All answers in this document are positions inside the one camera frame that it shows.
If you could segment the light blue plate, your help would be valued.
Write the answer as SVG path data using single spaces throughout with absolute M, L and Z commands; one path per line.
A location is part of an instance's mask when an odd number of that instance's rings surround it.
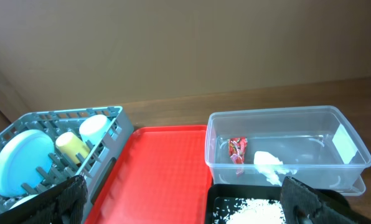
M 43 131 L 31 129 L 13 137 L 0 152 L 0 195 L 16 197 L 25 194 L 22 184 L 34 188 L 43 181 L 37 168 L 48 172 L 52 167 L 50 153 L 53 140 Z

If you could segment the yellow plastic cup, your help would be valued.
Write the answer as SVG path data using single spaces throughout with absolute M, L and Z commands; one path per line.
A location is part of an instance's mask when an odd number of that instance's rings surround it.
M 68 155 L 75 164 L 80 163 L 79 159 L 76 157 L 78 153 L 80 153 L 83 158 L 86 158 L 90 152 L 90 148 L 72 132 L 61 134 L 55 140 L 55 145 L 61 153 Z

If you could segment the green bowl with rice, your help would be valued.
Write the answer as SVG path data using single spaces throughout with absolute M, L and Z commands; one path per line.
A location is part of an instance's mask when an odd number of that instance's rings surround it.
M 24 197 L 24 198 L 22 198 L 22 199 L 20 199 L 20 200 L 18 200 L 10 209 L 13 209 L 13 208 L 15 208 L 15 207 L 17 207 L 17 206 L 19 206 L 19 205 L 21 205 L 21 204 L 23 204 L 23 203 L 25 203 L 25 202 L 27 202 L 28 200 L 30 200 L 30 199 L 32 199 L 32 198 L 34 198 L 34 197 L 36 197 L 37 196 L 37 194 L 33 194 L 33 195 L 28 195 L 28 196 L 26 196 L 26 197 Z

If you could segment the red snack wrapper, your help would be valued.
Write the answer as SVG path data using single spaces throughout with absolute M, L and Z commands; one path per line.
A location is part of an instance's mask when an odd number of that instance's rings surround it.
M 246 137 L 231 138 L 228 141 L 228 153 L 234 164 L 242 165 L 245 162 L 245 152 L 248 140 Z

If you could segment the pale blue bowl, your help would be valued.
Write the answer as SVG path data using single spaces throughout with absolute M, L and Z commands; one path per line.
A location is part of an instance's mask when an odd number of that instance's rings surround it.
M 87 118 L 79 128 L 82 141 L 90 141 L 93 145 L 98 144 L 110 128 L 111 120 L 103 115 L 97 114 Z

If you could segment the white napkin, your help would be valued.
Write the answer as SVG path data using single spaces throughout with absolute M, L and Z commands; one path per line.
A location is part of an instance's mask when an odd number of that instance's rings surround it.
M 285 169 L 279 165 L 283 162 L 274 155 L 265 151 L 256 151 L 253 163 L 257 171 L 266 177 L 266 180 L 272 185 L 282 186 L 279 175 L 291 174 L 294 175 L 298 172 L 297 169 Z

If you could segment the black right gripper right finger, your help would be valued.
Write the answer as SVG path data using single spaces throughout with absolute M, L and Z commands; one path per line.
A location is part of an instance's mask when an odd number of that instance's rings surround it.
M 371 219 L 294 177 L 285 177 L 280 202 L 287 224 L 371 224 Z

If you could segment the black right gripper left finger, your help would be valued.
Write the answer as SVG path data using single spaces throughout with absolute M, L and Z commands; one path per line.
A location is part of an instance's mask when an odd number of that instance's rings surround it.
M 0 214 L 0 224 L 81 224 L 87 197 L 87 182 L 76 175 Z

